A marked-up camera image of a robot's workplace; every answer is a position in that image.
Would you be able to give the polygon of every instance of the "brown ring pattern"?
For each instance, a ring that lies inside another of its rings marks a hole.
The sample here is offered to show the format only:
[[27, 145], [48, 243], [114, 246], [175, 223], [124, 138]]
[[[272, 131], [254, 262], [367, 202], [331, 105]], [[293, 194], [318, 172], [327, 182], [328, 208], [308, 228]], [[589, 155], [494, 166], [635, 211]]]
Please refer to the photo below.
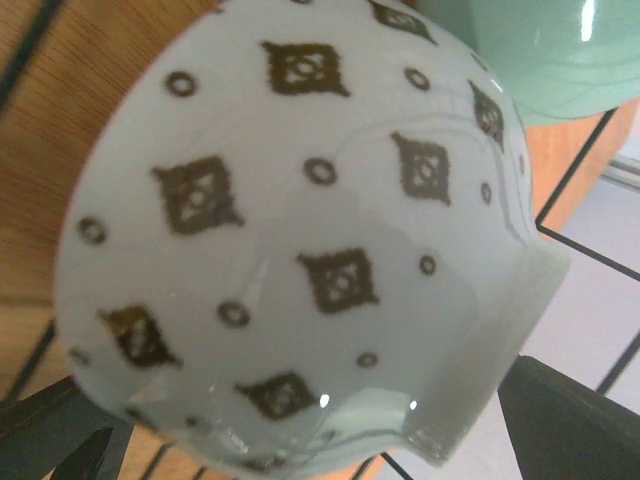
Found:
[[482, 200], [484, 200], [484, 203], [486, 203], [487, 205], [491, 204], [493, 193], [491, 192], [491, 186], [487, 182], [484, 182], [482, 184], [482, 187], [480, 187], [480, 192], [482, 193]]
[[101, 245], [107, 239], [107, 229], [98, 219], [85, 217], [78, 222], [78, 231], [89, 245]]
[[418, 90], [426, 92], [431, 88], [431, 83], [426, 75], [415, 68], [405, 68], [404, 76], [407, 77], [409, 83]]
[[190, 97], [198, 90], [198, 82], [195, 77], [182, 70], [171, 72], [167, 76], [164, 85], [169, 93], [180, 98]]
[[358, 357], [357, 364], [360, 368], [373, 368], [378, 364], [378, 356], [371, 352], [363, 353]]
[[431, 276], [436, 273], [436, 261], [430, 255], [425, 255], [420, 259], [420, 271], [427, 276]]
[[251, 321], [251, 315], [239, 302], [224, 302], [220, 304], [218, 318], [229, 328], [244, 328]]
[[304, 162], [304, 173], [316, 185], [329, 186], [338, 181], [335, 167], [324, 158], [311, 158]]

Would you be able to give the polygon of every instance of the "glossy glaze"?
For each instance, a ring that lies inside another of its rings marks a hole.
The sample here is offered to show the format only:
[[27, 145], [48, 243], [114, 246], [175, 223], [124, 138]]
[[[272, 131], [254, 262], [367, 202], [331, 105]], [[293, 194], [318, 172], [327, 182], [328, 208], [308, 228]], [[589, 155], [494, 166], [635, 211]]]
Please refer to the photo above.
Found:
[[640, 95], [640, 2], [418, 0], [417, 8], [480, 54], [527, 126]]
[[442, 29], [398, 2], [234, 0], [89, 158], [59, 335], [97, 403], [231, 474], [441, 464], [567, 269], [531, 194], [510, 97]]

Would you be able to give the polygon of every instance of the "black metal bar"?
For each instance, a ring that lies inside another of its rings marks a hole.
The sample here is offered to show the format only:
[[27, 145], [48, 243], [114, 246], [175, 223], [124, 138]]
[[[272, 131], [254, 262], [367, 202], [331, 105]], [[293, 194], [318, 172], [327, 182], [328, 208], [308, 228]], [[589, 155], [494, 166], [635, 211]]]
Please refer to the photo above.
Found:
[[589, 135], [589, 138], [587, 138], [587, 141], [584, 143], [584, 145], [578, 152], [578, 155], [576, 155], [576, 158], [573, 160], [573, 162], [565, 172], [564, 176], [562, 177], [558, 185], [556, 185], [556, 188], [553, 190], [553, 193], [551, 193], [551, 196], [549, 197], [547, 202], [544, 204], [544, 206], [540, 210], [540, 213], [536, 217], [536, 225], [541, 226], [542, 223], [545, 221], [545, 219], [551, 212], [551, 209], [560, 198], [560, 195], [562, 195], [562, 192], [564, 192], [564, 189], [567, 188], [567, 185], [571, 181], [571, 178], [573, 178], [575, 173], [578, 171], [578, 168], [580, 167], [580, 165], [582, 165], [582, 162], [587, 157], [587, 154], [589, 153], [593, 145], [596, 143], [596, 141], [602, 134], [603, 130], [605, 129], [605, 127], [607, 126], [607, 124], [609, 123], [609, 121], [617, 111], [618, 109], [614, 108], [605, 112], [604, 115], [602, 115], [602, 118], [600, 118], [600, 121], [591, 132], [591, 135]]
[[498, 394], [524, 480], [638, 478], [638, 415], [527, 357]]
[[151, 478], [151, 475], [153, 475], [153, 472], [158, 468], [158, 465], [160, 465], [160, 462], [171, 447], [172, 445], [170, 443], [165, 443], [158, 449], [155, 456], [151, 462], [149, 462], [149, 465], [147, 465], [146, 470], [140, 477], [140, 480], [149, 480]]
[[636, 354], [638, 353], [638, 350], [640, 350], [640, 331], [638, 331], [638, 334], [633, 339], [631, 344], [622, 353], [622, 355], [620, 356], [618, 361], [613, 365], [611, 370], [609, 370], [609, 373], [607, 373], [607, 376], [604, 377], [604, 380], [602, 380], [602, 383], [598, 386], [598, 389], [596, 390], [598, 393], [602, 395], [606, 395], [607, 393], [609, 393], [609, 390], [611, 390], [611, 387], [613, 387], [613, 385], [616, 383], [618, 378], [620, 378], [624, 370], [631, 363], [631, 360], [633, 360], [633, 357], [636, 356]]
[[407, 471], [404, 468], [402, 468], [402, 466], [400, 466], [400, 464], [391, 457], [391, 455], [385, 452], [385, 453], [381, 453], [380, 456], [384, 458], [384, 461], [387, 462], [389, 466], [391, 466], [391, 468], [393, 468], [398, 475], [404, 478], [404, 480], [413, 480], [413, 477], [409, 475]]
[[577, 250], [578, 252], [586, 255], [587, 257], [590, 257], [596, 260], [597, 262], [600, 262], [606, 265], [607, 267], [613, 268], [614, 270], [622, 273], [623, 275], [626, 275], [627, 277], [635, 280], [636, 282], [640, 282], [640, 273], [627, 267], [626, 265], [622, 265], [621, 263], [618, 263], [615, 260], [612, 260], [611, 258], [596, 252], [595, 250], [591, 250], [589, 247], [585, 247], [581, 243], [578, 243], [575, 240], [571, 240], [570, 238], [565, 237], [561, 233], [554, 232], [550, 228], [547, 228], [543, 225], [538, 225], [538, 231], [540, 231], [540, 233], [544, 233], [545, 235], [548, 235], [549, 237], [559, 241], [560, 243], [565, 244], [568, 247], [573, 248], [574, 250]]
[[[58, 465], [51, 480], [97, 480], [112, 431], [112, 428], [105, 427], [93, 432], [75, 452]], [[112, 480], [118, 480], [118, 477], [112, 477]]]
[[[103, 439], [94, 437], [95, 442], [90, 444], [87, 439], [105, 427], [111, 434], [97, 464], [95, 458], [100, 455]], [[0, 476], [40, 480], [63, 465], [58, 478], [65, 478], [63, 473], [69, 469], [92, 472], [97, 468], [97, 479], [115, 480], [132, 429], [96, 407], [80, 393], [71, 378], [66, 378], [0, 410]]]
[[64, 0], [44, 0], [0, 78], [0, 115]]
[[53, 320], [51, 320], [49, 322], [49, 325], [47, 325], [47, 329], [44, 331], [44, 334], [42, 335], [36, 347], [33, 349], [33, 351], [31, 352], [31, 355], [27, 359], [27, 363], [25, 363], [24, 367], [22, 367], [22, 370], [16, 377], [15, 381], [13, 382], [13, 385], [11, 385], [11, 388], [9, 388], [9, 391], [7, 392], [5, 398], [2, 401], [3, 407], [7, 407], [12, 403], [15, 403], [18, 401], [18, 399], [20, 398], [20, 395], [22, 394], [25, 387], [27, 386], [27, 383], [29, 383], [29, 380], [33, 376], [34, 372], [36, 371], [36, 368], [38, 368], [38, 364], [40, 363], [40, 360], [42, 360], [42, 357], [44, 357], [49, 346], [51, 345], [51, 342], [53, 341], [55, 334], [56, 334], [55, 326], [54, 326]]
[[377, 457], [369, 457], [364, 462], [362, 462], [358, 467], [358, 470], [356, 470], [356, 472], [351, 477], [351, 480], [358, 480], [359, 478], [361, 478], [376, 458]]
[[196, 474], [193, 476], [192, 480], [200, 480], [204, 474], [207, 473], [207, 469], [205, 467], [200, 467], [200, 470], [198, 470], [196, 472]]

